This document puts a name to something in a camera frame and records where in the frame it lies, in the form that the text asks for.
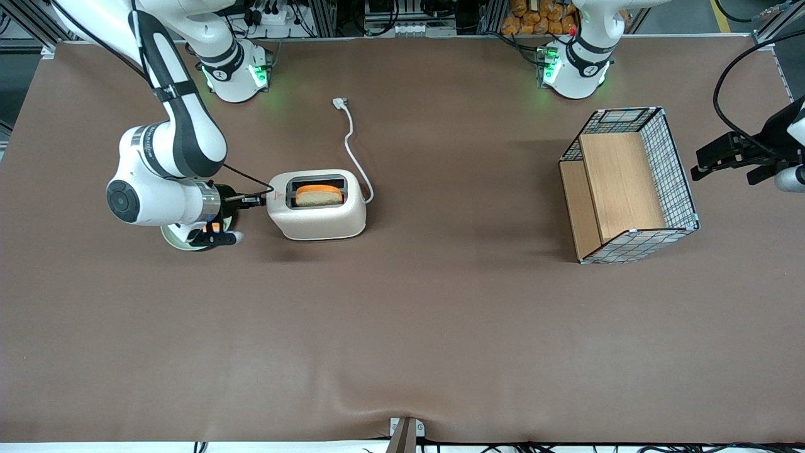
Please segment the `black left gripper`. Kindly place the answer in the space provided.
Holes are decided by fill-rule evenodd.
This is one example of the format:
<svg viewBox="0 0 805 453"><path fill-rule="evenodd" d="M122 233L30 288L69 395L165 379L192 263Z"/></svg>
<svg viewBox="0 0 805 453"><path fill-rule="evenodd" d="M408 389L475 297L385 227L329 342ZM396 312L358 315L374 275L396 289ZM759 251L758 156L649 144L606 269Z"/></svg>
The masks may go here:
<svg viewBox="0 0 805 453"><path fill-rule="evenodd" d="M790 123L766 123L755 135L746 135L733 127L696 152L697 164L691 168L692 181L697 182L713 172L752 166L747 173L749 184L759 184L779 177L790 169Z"/></svg>

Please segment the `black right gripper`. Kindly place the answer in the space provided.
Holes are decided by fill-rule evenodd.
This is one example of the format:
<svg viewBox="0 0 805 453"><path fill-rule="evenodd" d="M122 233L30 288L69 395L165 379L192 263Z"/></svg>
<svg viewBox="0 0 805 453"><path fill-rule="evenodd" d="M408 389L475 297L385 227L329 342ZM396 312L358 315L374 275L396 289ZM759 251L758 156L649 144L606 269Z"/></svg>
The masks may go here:
<svg viewBox="0 0 805 453"><path fill-rule="evenodd" d="M222 219L232 218L238 214L240 210L247 208L265 207L265 193L251 194L242 198L236 198L229 201L229 198L238 197L239 193L233 187L227 184L218 184L219 198L219 217Z"/></svg>

